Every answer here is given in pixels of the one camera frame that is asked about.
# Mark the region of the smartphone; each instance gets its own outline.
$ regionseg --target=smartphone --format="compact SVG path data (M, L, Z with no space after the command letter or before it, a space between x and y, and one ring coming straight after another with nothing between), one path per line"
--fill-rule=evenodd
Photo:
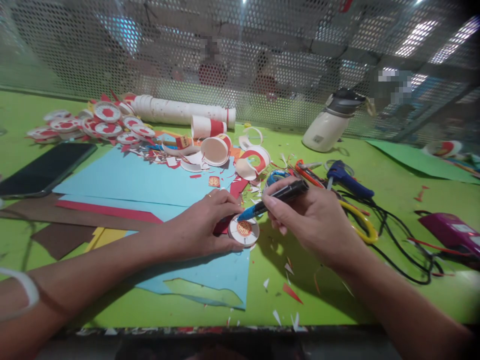
M52 192L97 150L95 144L64 142L0 182L0 198L41 198Z

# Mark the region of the left hand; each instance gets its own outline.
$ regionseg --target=left hand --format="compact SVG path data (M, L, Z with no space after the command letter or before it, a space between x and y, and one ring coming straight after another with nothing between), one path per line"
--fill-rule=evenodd
M159 227L151 235L159 248L160 261L183 261L211 254L241 251L244 246L228 237L213 235L215 225L223 218L240 214L244 209L227 190L214 189L177 217Z

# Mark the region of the brown cardstock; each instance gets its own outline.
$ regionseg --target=brown cardstock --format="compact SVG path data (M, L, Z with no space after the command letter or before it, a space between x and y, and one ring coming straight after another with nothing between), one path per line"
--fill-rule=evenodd
M34 233L31 238L42 245L55 260L60 260L93 238L95 226L52 223Z
M142 231L152 226L156 226L156 224L146 221L55 206L62 196L63 195L61 194L52 193L45 197L20 200L0 210L0 218L132 231Z

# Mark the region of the black cable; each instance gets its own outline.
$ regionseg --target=black cable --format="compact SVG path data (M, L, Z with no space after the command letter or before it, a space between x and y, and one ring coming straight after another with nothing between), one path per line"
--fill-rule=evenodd
M393 219L395 219L400 225L401 227L404 229L404 231L406 232L406 234L415 239L414 235L412 234L412 232L410 231L410 229L408 228L408 226L405 225L405 223L400 220L397 216L395 216L394 214L392 214L391 212L383 209L382 207L378 206L373 200L368 200L368 199L362 199L362 198L358 198L348 192L345 192L345 191L342 191L342 190L339 190L338 191L339 193L342 193L342 196L344 196L345 198L348 198L348 199L352 199L352 200L355 200L361 204L364 204L368 207L370 207L373 212L375 213L375 215L378 217L378 219L380 220L380 230L378 232L378 235L380 236L382 234L382 231L385 229L388 233L388 235L391 237L391 239L393 240L394 244L396 245L396 247L400 250L400 252L403 254L403 256L405 256L407 258L407 260L412 263L413 265L415 265L417 268L419 268L420 270L422 270L424 273L427 273L427 281L421 281L421 280L416 280L414 278L412 278L411 276L408 276L405 272L403 272L402 270L400 270L400 268L393 263L393 261L391 259L389 259L380 249L378 249L378 247L374 246L373 248L375 250L378 251L378 253L380 255L382 255L385 260L388 261L389 264L391 264L400 274L402 274L404 277L406 277L407 279L417 283L417 284L422 284L422 285L427 285L431 282L431 272L432 272L432 269L433 267L435 266L437 269L438 269L438 272L440 274L444 274L444 270L442 269L442 267L440 266L440 264L435 261L435 258L433 255L431 255L429 252L427 252L420 244L418 243L415 243L415 246L423 253L423 255L429 260L429 265L428 265L428 268L426 268L425 266L423 266L423 264L417 262L413 257L411 257L406 251L405 249L401 246L401 244L399 243L399 241L397 240L397 238L395 237L395 235L393 234L392 230L390 229L390 226L388 225L387 223L387 220L388 220L388 217L392 217Z

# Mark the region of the perforated metal screen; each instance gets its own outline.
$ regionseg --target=perforated metal screen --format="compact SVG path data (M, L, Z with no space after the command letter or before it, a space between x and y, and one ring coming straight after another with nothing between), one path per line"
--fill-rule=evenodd
M236 107L286 130L344 86L378 111L347 136L474 146L479 27L444 0L0 0L0 86Z

